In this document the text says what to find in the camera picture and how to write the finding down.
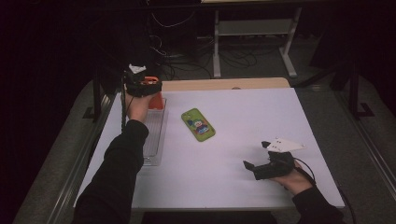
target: transparent tray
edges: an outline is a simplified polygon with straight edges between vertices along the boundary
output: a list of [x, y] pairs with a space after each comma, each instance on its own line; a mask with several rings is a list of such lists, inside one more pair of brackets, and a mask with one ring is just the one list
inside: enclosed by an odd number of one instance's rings
[[167, 111], [166, 99], [163, 98], [162, 110], [150, 109], [146, 117], [148, 138], [143, 146], [144, 165], [160, 165], [163, 156], [163, 140], [165, 137]]

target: person's right hand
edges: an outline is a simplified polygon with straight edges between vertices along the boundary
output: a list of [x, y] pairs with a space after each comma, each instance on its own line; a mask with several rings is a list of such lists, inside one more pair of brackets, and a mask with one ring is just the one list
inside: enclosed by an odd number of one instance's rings
[[[297, 161], [294, 161], [294, 164], [296, 167], [302, 168]], [[312, 184], [306, 179], [306, 177], [300, 174], [300, 172], [296, 171], [295, 169], [293, 169], [288, 175], [271, 178], [271, 180], [279, 183], [280, 185], [288, 189], [293, 195], [296, 195], [306, 189], [310, 189], [313, 187]]]

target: orange object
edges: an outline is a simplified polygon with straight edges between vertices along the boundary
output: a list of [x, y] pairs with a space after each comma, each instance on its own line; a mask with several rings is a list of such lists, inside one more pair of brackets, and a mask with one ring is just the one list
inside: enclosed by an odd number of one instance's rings
[[[159, 80], [156, 77], [145, 77], [143, 84], [150, 85], [155, 84]], [[157, 94], [150, 100], [148, 104], [148, 109], [163, 109], [163, 95], [161, 92], [157, 92]]]

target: black controller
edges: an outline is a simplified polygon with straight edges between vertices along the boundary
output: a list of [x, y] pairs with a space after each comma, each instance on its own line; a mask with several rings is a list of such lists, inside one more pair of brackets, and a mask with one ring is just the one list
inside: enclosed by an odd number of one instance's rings
[[[263, 147], [269, 145], [270, 143], [268, 142], [262, 142]], [[256, 180], [288, 175], [294, 169], [294, 158], [291, 153], [268, 151], [268, 155], [270, 156], [270, 162], [268, 164], [255, 166], [244, 161], [245, 168], [253, 172]]]
[[142, 97], [157, 93], [162, 90], [163, 84], [156, 77], [147, 77], [146, 72], [134, 74], [125, 72], [123, 82], [128, 94], [134, 97]]

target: white tag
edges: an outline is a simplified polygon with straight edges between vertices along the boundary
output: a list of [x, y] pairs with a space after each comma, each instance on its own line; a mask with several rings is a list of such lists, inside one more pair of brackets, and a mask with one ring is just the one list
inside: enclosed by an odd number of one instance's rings
[[144, 70], [146, 70], [146, 66], [139, 67], [139, 66], [133, 66], [133, 65], [129, 64], [129, 69], [131, 69], [131, 71], [134, 74], [137, 74], [139, 72], [143, 72]]
[[268, 151], [274, 151], [274, 152], [288, 152], [303, 148], [306, 148], [304, 144], [291, 142], [283, 138], [275, 139], [274, 142], [272, 142], [267, 147]]

